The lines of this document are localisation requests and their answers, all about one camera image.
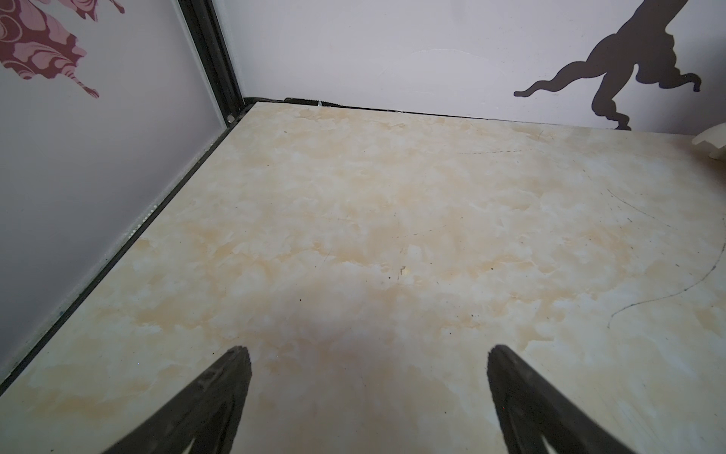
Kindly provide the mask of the mint green toaster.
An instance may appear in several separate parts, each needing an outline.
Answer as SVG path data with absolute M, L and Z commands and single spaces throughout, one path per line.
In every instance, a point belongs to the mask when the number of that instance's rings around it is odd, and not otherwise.
M 720 123 L 696 135 L 692 141 L 692 145 L 700 151 L 707 151 L 708 157 L 725 161 L 726 148 L 726 123 Z

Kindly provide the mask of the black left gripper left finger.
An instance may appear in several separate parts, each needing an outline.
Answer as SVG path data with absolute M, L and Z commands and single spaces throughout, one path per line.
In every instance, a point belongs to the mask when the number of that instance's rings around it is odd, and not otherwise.
M 106 449 L 108 453 L 229 453 L 253 370 L 249 350 L 235 346 Z

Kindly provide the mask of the black corner frame post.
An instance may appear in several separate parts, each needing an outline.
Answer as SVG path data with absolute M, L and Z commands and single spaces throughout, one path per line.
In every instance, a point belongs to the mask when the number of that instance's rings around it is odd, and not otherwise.
M 178 0 L 183 20 L 202 62 L 217 107 L 226 124 L 242 115 L 244 98 L 212 0 Z

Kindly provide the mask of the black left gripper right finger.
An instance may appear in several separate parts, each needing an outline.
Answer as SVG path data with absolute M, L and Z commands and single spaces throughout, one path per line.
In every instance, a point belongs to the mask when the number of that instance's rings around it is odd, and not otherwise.
M 487 378 L 508 452 L 632 452 L 508 346 L 489 352 Z

